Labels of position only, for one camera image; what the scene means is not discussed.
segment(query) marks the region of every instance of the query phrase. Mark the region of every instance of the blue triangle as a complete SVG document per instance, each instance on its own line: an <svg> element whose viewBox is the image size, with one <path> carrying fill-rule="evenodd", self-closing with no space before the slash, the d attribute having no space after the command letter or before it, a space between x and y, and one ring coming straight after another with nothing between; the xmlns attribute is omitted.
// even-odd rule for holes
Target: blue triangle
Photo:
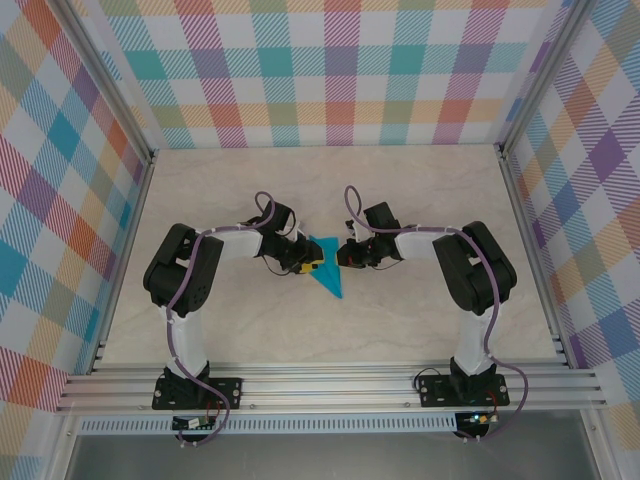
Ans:
<svg viewBox="0 0 640 480"><path fill-rule="evenodd" d="M336 263L336 253L340 248L338 237L310 238L322 248L324 253L324 263L318 265L318 268L311 272L311 276L336 297L342 298L340 267Z"/></svg>

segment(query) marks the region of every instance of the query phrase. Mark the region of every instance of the gray floor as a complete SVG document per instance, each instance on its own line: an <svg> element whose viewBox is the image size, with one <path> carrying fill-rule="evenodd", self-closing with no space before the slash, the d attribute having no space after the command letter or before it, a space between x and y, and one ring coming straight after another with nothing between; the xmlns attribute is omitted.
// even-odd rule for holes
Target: gray floor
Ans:
<svg viewBox="0 0 640 480"><path fill-rule="evenodd" d="M229 435L194 450L173 437L81 437L67 480L590 480L595 472L578 412L532 412L479 445L451 434Z"/></svg>

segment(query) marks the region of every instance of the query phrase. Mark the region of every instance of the beige floor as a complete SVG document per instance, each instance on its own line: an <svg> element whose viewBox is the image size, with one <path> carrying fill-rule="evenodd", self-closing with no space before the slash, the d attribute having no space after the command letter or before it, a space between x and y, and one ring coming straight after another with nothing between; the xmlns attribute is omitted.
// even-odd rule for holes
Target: beige floor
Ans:
<svg viewBox="0 0 640 480"><path fill-rule="evenodd" d="M402 224L484 221L519 281L493 350L554 355L497 161L490 146L319 147L161 153L107 342L106 362L164 362L163 322L142 276L169 227L233 224L256 215L254 192L294 208L303 229L347 237L342 200L353 183L365 207L386 200ZM384 272L342 270L344 299L310 276L278 278L260 259L221 264L204 307L212 361L415 361L450 357L459 311L435 260Z"/></svg>

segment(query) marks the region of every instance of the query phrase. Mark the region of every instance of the plaid backdrop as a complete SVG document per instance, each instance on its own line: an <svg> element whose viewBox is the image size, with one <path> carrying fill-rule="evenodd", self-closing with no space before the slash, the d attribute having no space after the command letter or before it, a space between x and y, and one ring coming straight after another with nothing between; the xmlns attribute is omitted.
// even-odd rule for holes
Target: plaid backdrop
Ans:
<svg viewBox="0 0 640 480"><path fill-rule="evenodd" d="M95 338L142 162L45 0L0 2L0 478L34 478Z"/></svg>
<svg viewBox="0 0 640 480"><path fill-rule="evenodd" d="M639 92L640 0L600 0L512 156L578 362L598 372L619 460L637 467Z"/></svg>
<svg viewBox="0 0 640 480"><path fill-rule="evenodd" d="M502 143L513 124L513 120L520 111L520 107L522 106L522 102L529 94L531 87L533 86L536 78L538 77L538 73L540 71L540 67L542 66L542 62L547 58L548 53L551 50L551 46L553 42L556 40L558 33L562 29L565 20L567 19L567 14L569 13L569 9L573 5L573 0L562 0L562 5L560 9L556 13L555 18L553 19L553 23L551 24L551 28L547 31L546 36L544 37L544 41L540 46L540 50L538 50L538 54L536 55L535 60L531 64L529 71L522 82L522 86L518 91L518 95L516 96L513 104L511 105L511 109L509 110L509 114L507 115L507 119L502 125L502 129L500 130L500 134L498 135L497 143Z"/></svg>
<svg viewBox="0 0 640 480"><path fill-rule="evenodd" d="M561 0L74 3L152 141L194 148L493 143Z"/></svg>

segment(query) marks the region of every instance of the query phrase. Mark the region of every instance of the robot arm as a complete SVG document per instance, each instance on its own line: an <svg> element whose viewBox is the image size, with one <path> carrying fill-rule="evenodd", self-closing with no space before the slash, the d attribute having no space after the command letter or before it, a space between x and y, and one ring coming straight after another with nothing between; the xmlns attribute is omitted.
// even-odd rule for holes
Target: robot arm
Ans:
<svg viewBox="0 0 640 480"><path fill-rule="evenodd" d="M398 230L387 203L364 211L375 229ZM371 235L357 222L347 222L354 237L338 251L338 264L351 268L376 267L383 258L399 261L436 258L451 297L461 309L460 340L451 359L450 384L461 403L468 403L478 392L495 381L496 366L484 349L484 338L493 314L493 291L486 270L468 243L457 234L410 231ZM462 231L473 239L489 261L497 279L500 302L509 298L517 277L511 263L486 225L473 222Z"/></svg>
<svg viewBox="0 0 640 480"><path fill-rule="evenodd" d="M264 223L270 210L269 204L261 217L252 218L245 225ZM185 277L186 262L191 257L197 237L198 232L194 228L175 224L145 272L144 288L151 294L152 302L160 307L165 320L168 318L167 305ZM286 272L296 274L310 272L324 261L322 249L300 231L293 211L279 203L275 203L271 220L257 229L218 232L214 229L202 239L187 287L170 315L176 357L198 380L205 383L209 380L209 362L202 342L201 307L211 292L218 264L236 258L265 255L278 260ZM167 404L174 405L173 408L179 405L182 409L202 407L206 394L186 378L174 358L158 380L153 407L164 409L161 407Z"/></svg>

